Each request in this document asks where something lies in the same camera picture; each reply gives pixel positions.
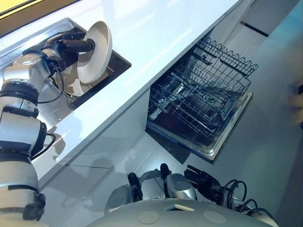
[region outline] dishwasher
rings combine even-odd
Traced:
[[[252,98],[257,68],[206,35],[151,86],[147,127],[213,164]]]

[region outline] wire rack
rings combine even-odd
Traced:
[[[212,140],[257,68],[221,44],[202,39],[152,85],[149,119],[171,113]]]

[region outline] kitchen sink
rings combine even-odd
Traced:
[[[85,29],[77,25],[69,18],[58,21],[57,23],[54,23],[49,27],[32,34],[20,42],[1,51],[0,70],[3,70],[12,61],[21,56],[23,51],[26,51],[29,48],[42,49],[50,37],[67,31],[86,33]],[[80,105],[94,96],[98,91],[103,89],[106,85],[115,80],[130,67],[130,62],[115,51],[112,51],[109,64],[104,75],[102,75],[101,78],[93,84],[87,85],[80,83],[76,70],[77,63],[73,64],[70,66],[70,69],[66,69],[66,71],[69,72],[66,73],[66,71],[64,71],[62,75],[64,77],[64,81],[67,79],[72,81],[74,85],[76,84],[76,87],[81,87],[81,92],[75,92],[75,88],[72,86],[65,87],[64,95],[62,95],[56,101],[47,104],[38,104],[39,115],[37,118],[44,122],[48,129],[51,129],[73,110],[77,109]],[[58,83],[57,77],[55,76],[53,78],[48,78],[45,80],[44,87],[39,96],[39,101],[56,98],[60,94],[60,91],[61,83]]]

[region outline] black cable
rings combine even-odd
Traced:
[[[233,196],[233,192],[235,191],[236,187],[238,186],[237,182],[238,181],[235,181],[228,191],[227,199],[226,199],[226,206],[228,209],[232,209],[232,196]]]
[[[60,73],[60,71],[52,64],[52,66],[53,66],[53,68],[56,70],[56,72],[59,74],[59,77],[60,77],[60,80],[61,80],[61,92],[60,92],[60,94],[56,97],[56,98],[54,98],[54,99],[52,99],[52,100],[49,100],[49,101],[43,101],[43,102],[38,102],[38,104],[45,104],[45,103],[51,103],[51,102],[53,102],[53,101],[56,101],[57,99],[59,99],[62,95],[63,95],[63,93],[64,93],[64,79],[63,79],[63,76],[62,76],[62,74]]]
[[[249,204],[250,202],[254,202],[255,207],[258,208],[257,202],[254,199],[249,199],[241,205],[241,207],[239,209],[239,213],[242,213],[244,211],[244,209],[246,208],[247,204]]]
[[[238,181],[238,183],[241,183],[244,186],[244,195],[243,195],[242,201],[245,201],[246,195],[247,195],[247,186],[244,181]]]
[[[224,196],[224,191],[227,189],[227,187],[228,187],[231,183],[234,183],[234,182],[237,182],[237,180],[236,180],[236,179],[233,179],[233,180],[229,181],[229,182],[223,187],[223,189],[222,189],[222,191],[221,191],[222,196]]]
[[[56,141],[56,135],[53,133],[47,133],[47,136],[51,136],[53,139],[52,141],[47,145],[47,147],[40,151],[39,153],[35,154],[34,156],[31,157],[31,160],[34,160],[35,158],[39,157],[40,155],[42,155],[43,153],[45,153],[52,145],[53,143]]]
[[[229,190],[229,192],[228,192],[228,195],[227,195],[226,205],[227,205],[227,208],[228,208],[228,209],[232,209],[232,196],[233,196],[233,193],[234,193],[236,187],[238,187],[238,185],[239,185],[240,183],[244,186],[244,195],[243,195],[242,201],[245,201],[245,199],[246,199],[246,195],[247,195],[247,186],[246,186],[245,182],[244,182],[244,181],[237,181],[237,180],[236,180],[236,181],[232,184],[232,186],[231,186],[231,188],[230,188],[230,190]]]
[[[254,213],[256,213],[258,211],[265,212],[268,216],[270,216],[271,219],[273,219],[276,222],[276,219],[274,218],[274,216],[268,210],[266,210],[264,208],[255,208],[255,209],[252,209],[250,212],[247,213],[247,215],[251,216],[251,215],[253,215]]]

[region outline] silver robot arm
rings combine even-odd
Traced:
[[[3,71],[0,91],[0,226],[46,226],[40,220],[45,196],[39,192],[31,158],[41,151],[47,128],[39,121],[38,97],[44,81],[73,64],[92,40],[63,33],[43,50],[30,50]]]

